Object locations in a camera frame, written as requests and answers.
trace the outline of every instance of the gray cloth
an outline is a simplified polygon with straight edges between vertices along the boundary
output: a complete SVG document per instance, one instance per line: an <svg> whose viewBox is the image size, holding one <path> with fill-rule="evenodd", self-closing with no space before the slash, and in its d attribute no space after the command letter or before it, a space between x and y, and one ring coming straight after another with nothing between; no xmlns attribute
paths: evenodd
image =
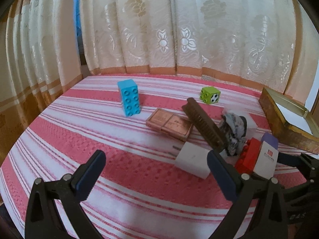
<svg viewBox="0 0 319 239"><path fill-rule="evenodd" d="M246 118L233 113L226 113L222 115L219 128L226 136L228 143L226 147L227 154L229 156L239 155L246 141Z"/></svg>

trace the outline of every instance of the golden tray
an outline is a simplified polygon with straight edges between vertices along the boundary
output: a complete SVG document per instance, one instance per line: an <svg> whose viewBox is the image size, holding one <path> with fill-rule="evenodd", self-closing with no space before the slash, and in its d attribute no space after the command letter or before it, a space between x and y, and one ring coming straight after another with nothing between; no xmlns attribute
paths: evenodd
<svg viewBox="0 0 319 239"><path fill-rule="evenodd" d="M280 143L302 149L313 154L319 153L319 127L311 113L295 101L270 88L264 88L259 103L266 115L272 134ZM290 124L276 105L279 104L289 111L302 116L313 135Z"/></svg>

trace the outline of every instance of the green toy block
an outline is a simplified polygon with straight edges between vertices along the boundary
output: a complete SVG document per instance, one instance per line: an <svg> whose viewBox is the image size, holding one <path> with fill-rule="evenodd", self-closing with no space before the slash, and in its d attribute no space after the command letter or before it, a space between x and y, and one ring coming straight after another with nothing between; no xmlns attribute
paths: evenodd
<svg viewBox="0 0 319 239"><path fill-rule="evenodd" d="M220 95L221 95L221 91L219 91L213 86L209 86L209 87L204 87L200 91L199 98L206 104L213 104L218 102Z"/></svg>

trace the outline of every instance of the brown plastic object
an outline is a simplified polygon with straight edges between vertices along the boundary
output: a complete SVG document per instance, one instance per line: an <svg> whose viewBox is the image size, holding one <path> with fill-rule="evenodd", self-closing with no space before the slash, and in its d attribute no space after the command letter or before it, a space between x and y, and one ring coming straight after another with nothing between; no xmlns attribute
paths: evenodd
<svg viewBox="0 0 319 239"><path fill-rule="evenodd" d="M226 148L227 142L224 133L194 98L188 98L187 104L182 106L182 109L212 149L220 153Z"/></svg>
<svg viewBox="0 0 319 239"><path fill-rule="evenodd" d="M193 129L193 124L187 118L172 112L157 108L146 120L146 125L186 142Z"/></svg>

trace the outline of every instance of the striped tablecloth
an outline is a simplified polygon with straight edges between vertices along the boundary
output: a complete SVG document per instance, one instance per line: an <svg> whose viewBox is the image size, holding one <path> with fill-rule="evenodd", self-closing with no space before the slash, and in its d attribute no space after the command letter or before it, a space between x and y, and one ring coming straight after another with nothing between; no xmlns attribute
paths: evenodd
<svg viewBox="0 0 319 239"><path fill-rule="evenodd" d="M117 82L133 78L142 111L125 117ZM218 104L202 104L202 87L221 91ZM258 125L257 136L269 131L258 103L259 92L204 80L150 75L90 76L55 100L26 129L0 169L0 193L12 220L24 235L32 184L73 173L96 149L106 153L106 167L87 201L81 205L105 238L207 239L224 218L231 202L225 200L214 177L202 180L174 167L173 145L182 142L149 129L146 119L157 108L184 115L181 106L194 97L217 123L224 106L248 111ZM189 142L209 148L194 129ZM280 145L280 151L299 154ZM304 182L297 169L277 164L275 176L284 186ZM238 233L252 217L254 202ZM77 237L62 205L61 217Z"/></svg>

